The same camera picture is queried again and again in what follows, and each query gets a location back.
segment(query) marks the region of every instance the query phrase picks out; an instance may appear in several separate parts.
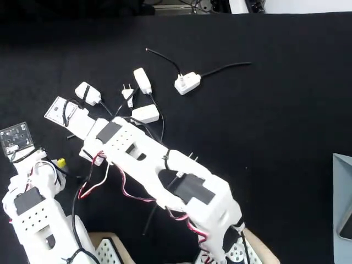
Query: red and white wire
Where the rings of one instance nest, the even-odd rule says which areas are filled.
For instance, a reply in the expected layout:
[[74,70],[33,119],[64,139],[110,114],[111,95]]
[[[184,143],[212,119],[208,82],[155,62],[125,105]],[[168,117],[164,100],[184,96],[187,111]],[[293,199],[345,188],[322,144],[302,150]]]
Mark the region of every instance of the red and white wire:
[[133,199],[136,199],[136,200],[139,200],[139,201],[143,201],[143,202],[155,202],[154,198],[150,198],[150,199],[140,198],[140,197],[136,197],[136,196],[130,195],[128,192],[126,192],[126,190],[125,190],[126,174],[119,166],[117,166],[116,164],[115,164],[115,166],[118,168],[118,170],[120,171],[120,174],[122,176],[121,190],[122,190],[123,195],[125,195],[128,198],[133,198]]
[[205,241],[207,241],[208,239],[208,234],[203,232],[202,230],[196,228],[194,225],[191,224],[191,221],[189,220],[189,218],[187,219],[187,227],[193,232],[196,233],[197,235],[203,237],[202,239],[200,239],[198,241],[198,246],[201,250],[203,250],[206,253],[209,253],[208,250],[204,249],[201,244],[204,243]]
[[[91,170],[93,169],[93,166],[94,166],[94,163],[95,163],[95,160],[97,159],[97,157],[101,157],[103,155],[103,151],[99,151],[97,153],[97,155],[95,155],[95,157],[92,159],[92,163],[91,163]],[[82,188],[79,190],[79,193],[78,193],[78,199],[81,199],[82,198],[82,191],[84,190],[85,186],[87,185],[87,182],[90,180],[90,177],[91,177],[91,174],[89,175],[89,179],[83,184]]]
[[94,186],[92,186],[91,188],[89,188],[88,191],[86,191],[85,193],[83,193],[82,195],[80,195],[80,196],[79,196],[79,197],[80,197],[79,199],[83,199],[84,197],[86,197],[87,195],[89,195],[95,188],[97,188],[98,186],[102,185],[102,184],[106,181],[106,179],[108,178],[109,167],[110,167],[110,164],[108,163],[108,166],[106,167],[106,172],[105,172],[105,177],[104,177],[104,179],[103,179],[101,182],[99,182],[99,183],[95,184]]
[[166,207],[166,210],[169,212],[169,215],[172,219],[176,220],[176,221],[183,221],[186,220],[188,218],[188,214],[184,214],[183,216],[174,216],[171,212],[171,210],[169,208]]

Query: white plastic plug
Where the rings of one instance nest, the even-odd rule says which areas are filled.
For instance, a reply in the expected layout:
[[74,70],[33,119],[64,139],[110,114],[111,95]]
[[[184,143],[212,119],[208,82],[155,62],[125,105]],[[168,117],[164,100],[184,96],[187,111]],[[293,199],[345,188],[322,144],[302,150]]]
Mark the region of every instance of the white plastic plug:
[[148,76],[146,75],[143,68],[139,68],[133,71],[134,78],[136,79],[139,88],[141,89],[143,94],[151,94],[152,93],[152,86],[149,82]]
[[75,93],[79,98],[83,99],[84,93],[88,86],[89,86],[89,91],[85,101],[91,106],[94,106],[101,101],[101,94],[93,86],[89,85],[84,81],[76,88]]
[[175,81],[175,88],[181,95],[184,95],[199,86],[200,80],[201,76],[194,72],[187,73],[186,75],[178,75]]
[[154,104],[150,104],[148,106],[143,106],[132,110],[132,117],[143,123],[148,124],[159,120],[159,111]]
[[[131,88],[131,85],[129,84],[129,89],[126,89],[125,85],[123,85],[123,90],[121,94],[123,95],[123,98],[127,100],[127,98],[133,93],[133,89]],[[127,101],[127,105],[129,108],[133,108],[133,97]]]

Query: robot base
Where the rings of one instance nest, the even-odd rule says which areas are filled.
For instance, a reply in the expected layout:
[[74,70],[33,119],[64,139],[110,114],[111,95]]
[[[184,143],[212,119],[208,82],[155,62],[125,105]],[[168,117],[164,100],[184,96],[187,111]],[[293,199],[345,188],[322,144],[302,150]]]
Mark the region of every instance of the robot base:
[[[246,239],[246,244],[248,248],[250,264],[262,264],[262,261],[259,259],[258,255],[256,254],[256,252],[254,251],[253,247],[250,245],[247,239]],[[226,258],[227,264],[233,264],[233,263],[248,264],[246,251],[245,251],[242,238],[239,238],[237,240],[237,243],[233,244],[230,251],[226,253],[226,257],[227,257]],[[222,264],[222,263],[214,262],[211,259],[209,260],[207,254],[204,251],[201,251],[194,264]]]

